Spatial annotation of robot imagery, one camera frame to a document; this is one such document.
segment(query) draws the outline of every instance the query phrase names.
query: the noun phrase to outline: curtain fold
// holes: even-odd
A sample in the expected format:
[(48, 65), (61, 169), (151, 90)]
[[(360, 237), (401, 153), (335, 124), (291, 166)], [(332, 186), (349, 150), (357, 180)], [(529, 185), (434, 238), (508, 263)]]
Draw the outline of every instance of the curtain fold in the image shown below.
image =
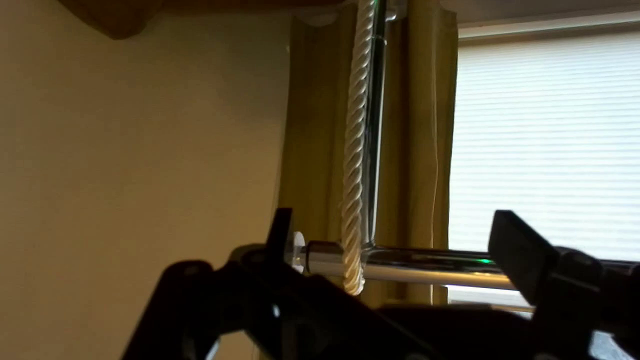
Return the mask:
[[(327, 27), (293, 21), (289, 106), (279, 207), (291, 207), (308, 240), (339, 238), (342, 150), (356, 9)], [(387, 27), (380, 246), (446, 249), (456, 95), (456, 17), (434, 0), (408, 2)], [(441, 291), (365, 283), (372, 304), (444, 302)]]

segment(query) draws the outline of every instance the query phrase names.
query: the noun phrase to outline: twisted rope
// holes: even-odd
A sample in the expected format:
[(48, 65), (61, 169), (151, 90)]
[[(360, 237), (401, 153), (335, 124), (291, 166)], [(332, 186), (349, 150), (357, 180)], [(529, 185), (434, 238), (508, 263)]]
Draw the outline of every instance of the twisted rope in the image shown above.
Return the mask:
[(362, 246), (365, 242), (364, 219), (364, 130), (368, 77), (373, 38), (376, 0), (357, 2), (356, 37), (349, 65), (349, 88), (343, 133), (343, 178), (342, 178), (342, 263), (343, 291), (357, 297), (364, 289)]

